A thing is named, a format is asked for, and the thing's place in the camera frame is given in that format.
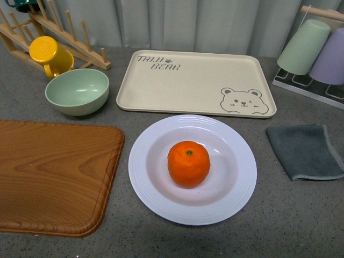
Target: serving tray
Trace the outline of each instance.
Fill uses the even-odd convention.
[[[170,51],[133,54],[117,95],[124,110],[269,118],[276,105],[251,56]]]
[[[0,232],[93,233],[124,140],[116,127],[0,120]]]

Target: mint green bowl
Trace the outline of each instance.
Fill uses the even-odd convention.
[[[84,116],[97,111],[106,102],[109,78],[94,69],[67,71],[48,83],[45,96],[59,111]]]

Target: bear face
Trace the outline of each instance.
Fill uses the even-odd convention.
[[[231,88],[223,88],[221,93],[224,97],[220,105],[228,113],[266,114],[269,111],[258,90],[235,91]]]

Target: gray cloth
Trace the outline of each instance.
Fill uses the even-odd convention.
[[[293,180],[333,180],[344,176],[343,158],[328,138],[325,125],[269,127],[276,156]]]

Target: cup rack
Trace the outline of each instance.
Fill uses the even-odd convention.
[[[69,11],[66,11],[66,16],[70,26],[71,34],[63,29],[51,0],[48,0],[47,3],[55,22],[48,19],[41,0],[37,0],[37,3],[40,13],[36,12],[34,8],[30,6],[30,10],[28,11],[30,19],[22,23],[19,23],[14,14],[10,12],[9,15],[14,25],[9,23],[3,11],[0,9],[0,19],[2,20],[2,22],[0,21],[0,37],[13,56],[44,71],[43,67],[36,63],[29,55],[30,44],[33,40],[35,40],[35,37],[28,28],[28,25],[32,24],[39,37],[46,35],[43,29],[43,27],[45,27],[61,39],[65,40],[68,45],[62,43],[60,44],[65,49],[69,50],[74,57],[85,62],[85,64],[80,66],[80,68],[87,68],[91,65],[104,70],[111,68],[111,62],[109,62],[106,58],[105,49],[103,47],[101,48],[102,55],[99,55],[92,49],[85,22],[83,20],[81,21],[81,26],[86,44],[77,39]],[[23,50],[19,50],[16,45],[20,46]]]
[[[301,12],[344,22],[344,15],[337,12],[303,6]],[[344,84],[329,85],[313,80],[308,74],[295,75],[280,68],[273,85],[316,99],[344,110]]]

